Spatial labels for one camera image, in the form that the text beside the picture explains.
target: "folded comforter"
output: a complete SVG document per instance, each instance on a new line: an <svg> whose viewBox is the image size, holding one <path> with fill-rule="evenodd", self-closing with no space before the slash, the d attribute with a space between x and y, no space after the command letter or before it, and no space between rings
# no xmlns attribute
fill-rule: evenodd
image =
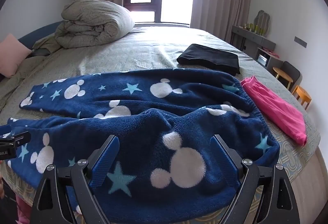
<svg viewBox="0 0 328 224"><path fill-rule="evenodd" d="M64 48L104 45L122 38L134 26L126 8L103 0L75 0L61 16L66 21L57 27L55 38Z"/></svg>

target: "folded black garment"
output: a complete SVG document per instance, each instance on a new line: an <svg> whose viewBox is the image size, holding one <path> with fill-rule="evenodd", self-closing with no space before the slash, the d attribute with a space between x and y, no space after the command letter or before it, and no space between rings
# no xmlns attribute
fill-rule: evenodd
<svg viewBox="0 0 328 224"><path fill-rule="evenodd" d="M193 43L178 58L181 65L200 65L226 72L232 76L240 74L238 56L218 49Z"/></svg>

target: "small wooden stool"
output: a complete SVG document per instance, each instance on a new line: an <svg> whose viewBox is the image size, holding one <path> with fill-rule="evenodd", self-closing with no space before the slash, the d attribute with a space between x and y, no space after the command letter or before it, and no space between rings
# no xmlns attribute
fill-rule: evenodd
<svg viewBox="0 0 328 224"><path fill-rule="evenodd" d="M302 99L301 105L304 104L304 102L307 103L305 110L307 109L307 107L309 106L310 102L312 101L311 96L307 93L306 90L304 90L301 86L297 85L296 88L293 91L293 95L294 93L297 93L297 97L296 99L298 100L299 98Z"/></svg>
<svg viewBox="0 0 328 224"><path fill-rule="evenodd" d="M290 84L294 82L293 79L286 72L282 71L280 68L273 67L272 69L277 73L276 79L278 79L279 76L281 76L288 81L287 90L289 91Z"/></svg>

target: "patterned bed sheet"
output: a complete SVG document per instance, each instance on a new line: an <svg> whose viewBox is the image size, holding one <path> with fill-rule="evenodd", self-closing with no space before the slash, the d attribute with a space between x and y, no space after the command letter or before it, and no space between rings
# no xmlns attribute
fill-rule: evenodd
<svg viewBox="0 0 328 224"><path fill-rule="evenodd" d="M51 116L51 114L44 112L27 111L18 107L34 85L45 82L92 73L175 67L206 69L201 66L182 66L177 63L177 57L192 43L237 54L241 74L236 77L239 80L255 75L262 84L302 112L308 139L305 146L296 145L293 140L264 116L272 134L280 144L279 162L286 168L288 177L292 182L306 166L320 142L320 135L311 119L291 93L260 64L230 44L205 31L196 29L140 27L134 28L125 37L107 45L60 49L42 62L15 90L0 112L0 125L6 124L9 117L41 119ZM0 165L0 169L4 180L13 191L29 205L32 205L35 189L20 179L6 162ZM260 201L260 195L261 188L258 188L249 215L254 215ZM182 223L217 223L224 211L225 209L221 209L207 216Z"/></svg>

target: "pink pillow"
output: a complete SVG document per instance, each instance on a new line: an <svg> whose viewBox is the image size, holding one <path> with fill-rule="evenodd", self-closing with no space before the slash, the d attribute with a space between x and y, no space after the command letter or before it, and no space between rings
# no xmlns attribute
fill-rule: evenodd
<svg viewBox="0 0 328 224"><path fill-rule="evenodd" d="M32 50L20 43L14 35L8 34L0 43L0 73L7 78L15 75L20 63Z"/></svg>

